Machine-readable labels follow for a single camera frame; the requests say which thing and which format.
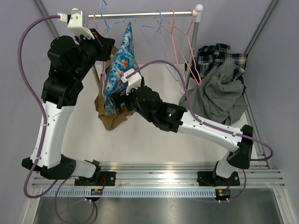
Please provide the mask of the blue floral skirt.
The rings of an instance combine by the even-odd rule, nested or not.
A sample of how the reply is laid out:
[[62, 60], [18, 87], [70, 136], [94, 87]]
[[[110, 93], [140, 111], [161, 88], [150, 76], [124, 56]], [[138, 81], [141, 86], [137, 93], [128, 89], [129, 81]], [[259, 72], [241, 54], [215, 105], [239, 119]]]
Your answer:
[[119, 93], [126, 89], [127, 85], [121, 81], [124, 72], [130, 69], [138, 69], [135, 60], [134, 45], [133, 45], [133, 32], [132, 25], [128, 23], [124, 33], [121, 46], [115, 53], [110, 71], [108, 73], [107, 85], [105, 91], [105, 114], [108, 115], [114, 109], [111, 96], [114, 93]]

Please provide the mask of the grey skirt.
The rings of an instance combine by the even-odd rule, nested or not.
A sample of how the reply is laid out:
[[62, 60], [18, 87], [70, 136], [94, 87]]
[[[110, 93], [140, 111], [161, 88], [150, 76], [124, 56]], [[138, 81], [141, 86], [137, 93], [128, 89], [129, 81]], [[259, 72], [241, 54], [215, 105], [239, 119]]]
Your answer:
[[242, 95], [243, 84], [240, 80], [231, 80], [235, 68], [233, 59], [226, 60], [219, 67], [214, 66], [202, 79], [201, 85], [188, 91], [190, 104], [183, 95], [179, 105], [217, 123], [229, 126], [237, 122], [248, 106]]

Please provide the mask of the navy white plaid skirt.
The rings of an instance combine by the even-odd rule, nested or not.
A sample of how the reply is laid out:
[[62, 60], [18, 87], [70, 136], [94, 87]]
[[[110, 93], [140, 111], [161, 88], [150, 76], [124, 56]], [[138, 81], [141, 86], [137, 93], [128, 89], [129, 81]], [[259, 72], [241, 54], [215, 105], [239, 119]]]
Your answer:
[[210, 70], [217, 66], [221, 66], [226, 60], [233, 59], [235, 62], [234, 73], [231, 81], [239, 80], [244, 82], [242, 75], [245, 73], [248, 54], [231, 53], [229, 45], [218, 43], [216, 45], [203, 46], [197, 51], [195, 61], [192, 62], [192, 72], [195, 78], [204, 78]]

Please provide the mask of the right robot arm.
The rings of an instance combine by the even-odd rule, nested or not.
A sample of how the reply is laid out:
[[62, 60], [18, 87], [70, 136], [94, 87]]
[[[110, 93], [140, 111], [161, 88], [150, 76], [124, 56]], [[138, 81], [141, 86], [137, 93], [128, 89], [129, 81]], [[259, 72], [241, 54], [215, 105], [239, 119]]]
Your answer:
[[130, 93], [126, 90], [114, 93], [111, 100], [117, 113], [121, 113], [124, 106], [162, 131], [198, 136], [224, 147], [227, 153], [216, 162], [212, 173], [212, 180], [218, 185], [223, 185], [237, 169], [250, 167], [253, 128], [249, 125], [237, 128], [215, 122], [208, 124], [184, 107], [163, 102], [159, 94], [147, 86]]

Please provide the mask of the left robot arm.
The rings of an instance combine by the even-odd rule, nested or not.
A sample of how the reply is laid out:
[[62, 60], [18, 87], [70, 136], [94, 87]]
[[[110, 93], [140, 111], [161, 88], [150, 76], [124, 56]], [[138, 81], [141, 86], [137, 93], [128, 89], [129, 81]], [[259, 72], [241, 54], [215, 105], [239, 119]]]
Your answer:
[[115, 44], [115, 39], [103, 37], [93, 28], [90, 31], [90, 39], [83, 35], [54, 39], [47, 53], [50, 70], [43, 84], [43, 117], [37, 148], [21, 165], [39, 171], [48, 180], [77, 176], [90, 185], [101, 181], [98, 163], [71, 159], [61, 153], [68, 120], [83, 89], [82, 81], [96, 61], [110, 59]]

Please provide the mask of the tan brown skirt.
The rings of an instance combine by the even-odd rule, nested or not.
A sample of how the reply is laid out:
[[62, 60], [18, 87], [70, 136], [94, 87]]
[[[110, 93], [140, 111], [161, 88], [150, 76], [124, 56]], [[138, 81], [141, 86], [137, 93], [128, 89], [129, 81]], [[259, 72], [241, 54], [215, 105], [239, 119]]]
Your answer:
[[103, 82], [102, 76], [103, 73], [98, 75], [96, 67], [92, 68], [92, 72], [95, 76], [96, 84], [98, 85], [99, 93], [94, 101], [95, 110], [98, 113], [98, 118], [103, 123], [103, 126], [106, 130], [112, 131], [114, 130], [120, 123], [127, 120], [128, 116], [132, 116], [135, 112], [128, 112], [126, 107], [122, 107], [122, 113], [117, 114], [115, 109], [113, 109], [108, 115], [105, 114], [105, 100], [102, 96], [101, 90], [102, 87], [106, 87], [107, 81]]

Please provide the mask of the metal clothes rack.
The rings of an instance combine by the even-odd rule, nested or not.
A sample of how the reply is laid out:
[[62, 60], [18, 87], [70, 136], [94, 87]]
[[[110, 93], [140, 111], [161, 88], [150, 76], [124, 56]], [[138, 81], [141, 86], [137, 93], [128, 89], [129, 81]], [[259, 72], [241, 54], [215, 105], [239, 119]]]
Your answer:
[[[202, 4], [197, 4], [196, 7], [193, 10], [200, 10], [201, 13], [203, 11], [204, 7]], [[176, 16], [191, 16], [191, 12], [176, 12]], [[159, 17], [160, 22], [158, 29], [155, 30], [155, 32], [159, 33], [160, 38], [162, 39], [162, 34], [161, 34], [161, 25], [163, 24], [163, 18], [164, 17], [172, 17], [171, 12], [160, 12], [156, 11], [154, 13], [127, 13], [127, 14], [103, 14], [105, 19], [107, 20], [109, 26], [112, 25], [112, 23], [117, 22], [117, 21], [122, 21], [126, 18], [127, 19], [137, 19], [137, 18], [147, 18], [147, 17]], [[96, 14], [96, 19], [102, 19], [100, 14]], [[93, 15], [88, 15], [88, 20], [93, 19]]]

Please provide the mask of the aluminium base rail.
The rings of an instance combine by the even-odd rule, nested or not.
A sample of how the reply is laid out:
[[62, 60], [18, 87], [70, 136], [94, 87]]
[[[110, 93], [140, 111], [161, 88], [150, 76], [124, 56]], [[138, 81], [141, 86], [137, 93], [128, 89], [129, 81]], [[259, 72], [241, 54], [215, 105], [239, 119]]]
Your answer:
[[[186, 163], [122, 163], [102, 162], [102, 171], [116, 173], [117, 188], [192, 188], [197, 187], [197, 172], [212, 171], [213, 162]], [[238, 171], [240, 182], [248, 188], [284, 188], [285, 182], [278, 169], [271, 169], [265, 162]]]

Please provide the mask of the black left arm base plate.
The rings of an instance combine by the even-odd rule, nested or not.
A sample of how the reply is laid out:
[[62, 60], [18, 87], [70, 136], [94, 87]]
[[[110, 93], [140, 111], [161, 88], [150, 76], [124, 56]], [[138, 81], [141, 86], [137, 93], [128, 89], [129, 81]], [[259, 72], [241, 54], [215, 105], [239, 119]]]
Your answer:
[[75, 186], [114, 186], [116, 173], [113, 171], [97, 171], [91, 178], [75, 179]]

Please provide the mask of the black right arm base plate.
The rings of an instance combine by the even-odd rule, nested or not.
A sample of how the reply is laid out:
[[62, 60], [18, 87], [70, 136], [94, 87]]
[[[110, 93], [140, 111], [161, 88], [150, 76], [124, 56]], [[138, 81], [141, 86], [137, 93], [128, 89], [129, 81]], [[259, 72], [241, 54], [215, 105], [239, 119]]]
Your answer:
[[239, 175], [235, 171], [231, 174], [229, 178], [223, 178], [217, 176], [213, 171], [199, 171], [197, 173], [197, 182], [199, 183], [199, 186], [208, 186], [208, 187], [228, 187], [233, 186], [237, 187], [240, 186], [240, 180]]

